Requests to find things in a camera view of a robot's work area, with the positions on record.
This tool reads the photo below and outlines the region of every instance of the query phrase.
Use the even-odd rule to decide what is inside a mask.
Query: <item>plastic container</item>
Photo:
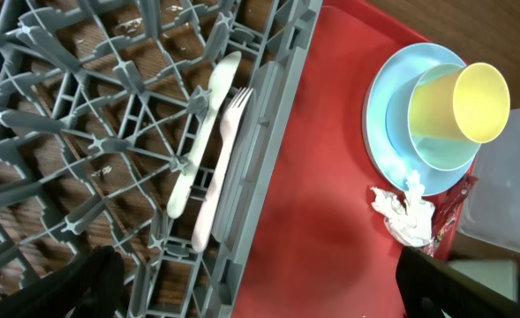
[[[520,109],[510,112],[502,134],[479,150],[479,182],[464,203],[458,230],[520,252]]]

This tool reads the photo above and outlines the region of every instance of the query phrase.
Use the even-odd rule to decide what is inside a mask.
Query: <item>yellow plastic cup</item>
[[[503,131],[509,113],[501,73],[475,63],[415,89],[410,129],[413,136],[486,143]]]

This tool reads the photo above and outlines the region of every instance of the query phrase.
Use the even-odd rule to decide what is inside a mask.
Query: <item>red tray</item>
[[[235,317],[403,317],[402,247],[370,208],[369,186],[393,189],[366,154],[362,108],[383,63],[427,41],[365,1],[325,2]]]

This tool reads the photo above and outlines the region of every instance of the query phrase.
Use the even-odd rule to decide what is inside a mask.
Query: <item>utensil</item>
[[[213,221],[215,220],[216,208],[218,207],[218,200],[221,195],[222,184],[224,177],[226,177],[226,170],[230,161],[230,154],[234,147],[234,141],[240,125],[240,118],[244,113],[245,105],[248,103],[250,96],[252,96],[253,88],[240,89],[236,96],[224,111],[224,116],[221,120],[221,136],[222,136],[222,150],[216,164],[215,173],[208,187],[205,200],[200,206],[199,216],[195,223],[195,229],[192,232],[192,248],[196,252],[202,252],[207,247],[208,238],[210,237],[211,229],[213,228]]]
[[[397,152],[389,140],[386,113],[391,97],[401,85],[438,64],[465,66],[458,55],[438,44],[417,43],[398,50],[373,79],[366,96],[362,120],[366,150],[373,165],[402,191],[407,190],[406,175],[417,170],[420,182],[425,186],[425,196],[449,189],[462,178],[472,162],[457,170],[440,171]]]
[[[168,201],[167,211],[171,218],[178,218],[183,214],[185,205],[191,193],[191,186],[197,177],[200,161],[205,153],[210,133],[215,125],[216,115],[221,108],[224,97],[230,90],[232,80],[236,74],[236,69],[240,64],[242,53],[233,52],[222,59],[213,70],[208,80],[208,88],[211,89],[209,96],[208,110],[195,141],[193,142],[191,152],[187,158],[187,166],[185,174],[181,173]]]
[[[477,142],[422,138],[411,134],[409,113],[415,89],[450,73],[458,72],[463,66],[439,64],[400,86],[391,97],[387,110],[387,131],[393,148],[401,156],[422,161],[436,170],[456,170],[473,160],[478,153]]]
[[[505,78],[492,65],[475,63],[415,89],[411,133],[486,143],[501,134],[509,113]]]

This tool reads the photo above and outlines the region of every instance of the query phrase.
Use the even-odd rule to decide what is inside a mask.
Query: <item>blue plastic plate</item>
[[[435,170],[420,160],[399,155],[389,141],[386,113],[393,93],[404,83],[414,79],[437,64],[465,62],[454,52],[438,44],[417,43],[398,50],[381,67],[373,79],[364,107],[363,130],[366,150],[375,167],[396,188],[406,191],[405,177],[412,170],[420,174],[425,196],[448,190],[470,168],[473,161],[451,171]]]

